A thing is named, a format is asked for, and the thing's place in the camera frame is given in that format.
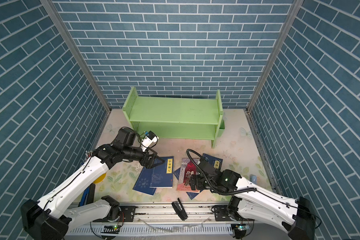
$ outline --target light blue object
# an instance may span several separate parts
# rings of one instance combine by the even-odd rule
[[[254,184],[256,184],[257,183],[257,176],[251,174],[250,175],[250,181],[253,182]]]

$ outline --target black bracket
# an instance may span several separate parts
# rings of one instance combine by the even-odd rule
[[[136,207],[135,206],[120,206],[120,217],[123,217],[124,214],[124,222],[133,222],[133,219],[135,217],[135,210]],[[101,219],[96,219],[93,220],[93,222],[107,222],[107,223],[113,223],[113,222],[109,222],[107,220],[107,218],[101,218]]]
[[[212,212],[215,215],[216,222],[232,221],[228,215],[227,205],[214,205]]]
[[[124,214],[124,222],[133,222],[135,217],[135,206],[120,206],[121,212]]]
[[[177,199],[177,202],[172,202],[172,207],[175,210],[176,214],[179,216],[179,218],[184,221],[185,219],[188,218],[188,215],[185,212],[184,207],[179,198]]]

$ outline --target black cable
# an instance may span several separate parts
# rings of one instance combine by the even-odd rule
[[[204,159],[205,158],[203,156],[201,156],[198,152],[192,150],[192,149],[187,149],[186,153],[187,153],[187,156],[188,158],[192,161],[192,163],[196,166],[198,172],[205,178],[206,180],[206,183],[208,184],[208,186],[213,190],[215,191],[217,194],[219,195],[222,195],[222,196],[229,196],[229,195],[235,195],[235,194],[240,194],[240,193],[243,193],[243,192],[251,192],[251,191],[256,191],[256,188],[254,187],[250,187],[250,188],[247,188],[247,189],[241,189],[241,190],[236,190],[236,191],[233,191],[233,192],[221,192],[220,190],[216,189],[214,186],[211,185],[209,179],[206,177],[204,171],[202,171],[200,169],[200,167],[196,164],[196,162],[193,160],[193,158],[191,157],[191,155],[189,154],[189,152],[193,152],[194,154],[196,154],[197,156],[200,157],[200,159]]]
[[[121,223],[120,228],[121,228],[123,225],[124,225],[124,212],[123,212],[123,222]]]
[[[83,168],[83,171],[84,169],[88,166],[88,163],[89,161],[91,160],[92,156],[89,157],[89,159],[87,160],[87,164],[84,166]],[[66,187],[68,187],[79,175],[81,174],[81,172],[79,172],[79,174],[77,174],[70,183],[68,183],[65,187],[63,187],[60,191],[58,191],[57,193],[55,193],[55,195],[53,195],[51,198],[54,198],[56,197],[56,195],[58,195],[62,190],[64,190]],[[49,203],[50,201],[48,200],[47,203],[45,204],[44,208],[43,208],[43,211],[45,210],[45,208],[47,207],[47,204]]]
[[[151,148],[153,148],[154,146],[156,146],[156,144],[157,144],[157,142],[158,142],[158,138],[157,138],[157,141],[155,142],[155,144],[154,144],[152,147],[146,147],[146,146],[143,145],[143,142],[142,142],[142,140],[141,140],[141,136],[140,136],[140,134],[139,134],[136,130],[134,130],[134,129],[130,128],[130,127],[121,127],[121,128],[128,128],[128,129],[132,130],[132,131],[137,135],[137,141],[140,143],[140,147],[143,146],[143,147],[145,147],[145,148],[147,148],[147,149],[151,149]]]
[[[321,223],[322,223],[322,220],[321,220],[321,218],[319,218],[317,215],[315,215],[315,214],[313,214],[313,213],[311,213],[311,212],[308,212],[308,211],[306,211],[306,210],[304,210],[304,209],[301,209],[301,208],[299,208],[299,207],[295,207],[295,206],[286,204],[285,202],[282,202],[282,201],[279,201],[279,200],[277,200],[277,199],[274,199],[273,197],[268,196],[268,195],[266,195],[265,193],[262,193],[262,192],[260,192],[260,191],[257,191],[257,192],[263,194],[263,195],[266,196],[266,197],[269,197],[269,198],[272,199],[272,200],[275,200],[276,202],[279,202],[279,203],[281,203],[281,204],[284,204],[284,205],[286,205],[286,206],[288,206],[288,207],[293,207],[293,208],[295,208],[295,209],[300,209],[300,210],[303,211],[303,212],[306,212],[306,213],[308,213],[308,214],[311,214],[312,216],[314,216],[314,217],[316,217],[316,218],[318,218],[318,219],[320,220],[320,223],[317,225],[317,227],[315,227],[315,229],[317,229],[318,227],[320,227],[320,225],[321,225]]]
[[[89,226],[91,227],[92,233],[93,233],[96,237],[103,239],[102,237],[100,237],[99,235],[97,235],[97,234],[93,231],[91,222],[89,222]]]
[[[243,192],[251,192],[251,191],[256,192],[256,191],[257,191],[257,192],[263,194],[264,196],[269,197],[270,199],[273,199],[273,200],[275,200],[275,201],[277,201],[277,202],[279,202],[279,203],[281,203],[281,204],[286,205],[287,207],[293,207],[293,208],[295,208],[295,209],[300,209],[300,210],[303,211],[303,212],[306,212],[306,213],[308,213],[308,214],[311,214],[312,216],[314,216],[314,217],[316,217],[316,218],[318,218],[318,219],[320,220],[320,223],[317,225],[317,227],[315,227],[315,229],[317,229],[318,227],[320,227],[320,225],[321,225],[321,223],[322,223],[322,220],[321,220],[321,218],[319,218],[317,215],[315,215],[315,214],[313,214],[313,213],[311,213],[311,212],[308,212],[308,211],[306,211],[306,210],[304,210],[304,209],[301,209],[301,208],[299,208],[299,207],[291,206],[291,205],[286,204],[286,203],[284,203],[284,202],[282,202],[282,201],[279,201],[279,200],[277,200],[277,199],[274,199],[273,197],[270,197],[270,196],[266,195],[265,193],[262,193],[262,192],[258,191],[257,188],[250,187],[250,188],[247,188],[247,189],[237,190],[237,191],[233,191],[233,192],[220,192],[219,190],[217,190],[215,187],[213,187],[213,186],[211,185],[211,183],[209,182],[209,179],[206,177],[205,173],[200,169],[200,167],[199,167],[199,166],[196,164],[196,162],[193,160],[193,158],[191,157],[191,155],[189,154],[189,152],[193,152],[194,154],[196,154],[197,156],[199,156],[200,159],[204,159],[204,160],[205,160],[205,158],[204,158],[203,156],[201,156],[198,152],[196,152],[196,151],[194,151],[194,150],[192,150],[192,149],[187,149],[187,151],[186,151],[188,158],[189,158],[189,159],[192,161],[192,163],[196,166],[196,168],[197,168],[197,170],[199,171],[199,173],[201,173],[201,175],[205,178],[206,183],[208,184],[208,186],[209,186],[212,190],[214,190],[217,194],[220,194],[220,195],[222,195],[222,196],[227,196],[227,195],[240,194],[240,193],[243,193]]]
[[[254,220],[253,220],[253,224],[252,224],[252,228],[251,228],[250,233],[248,233],[248,234],[247,234],[247,235],[245,235],[244,237],[246,237],[246,236],[250,235],[250,234],[253,232],[253,229],[254,229]]]

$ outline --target shelf board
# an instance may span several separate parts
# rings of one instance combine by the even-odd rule
[[[183,139],[215,139],[215,126],[211,124],[140,122],[137,132],[152,131],[158,137]]]
[[[138,96],[129,114],[129,121],[217,125],[219,111],[215,99]]]

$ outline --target red book cover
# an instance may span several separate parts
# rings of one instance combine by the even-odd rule
[[[193,160],[198,163],[200,158],[194,158]],[[177,184],[178,191],[200,192],[200,190],[192,190],[189,185],[189,179],[193,174],[197,174],[196,166],[189,158],[183,158],[181,161],[179,181]]]

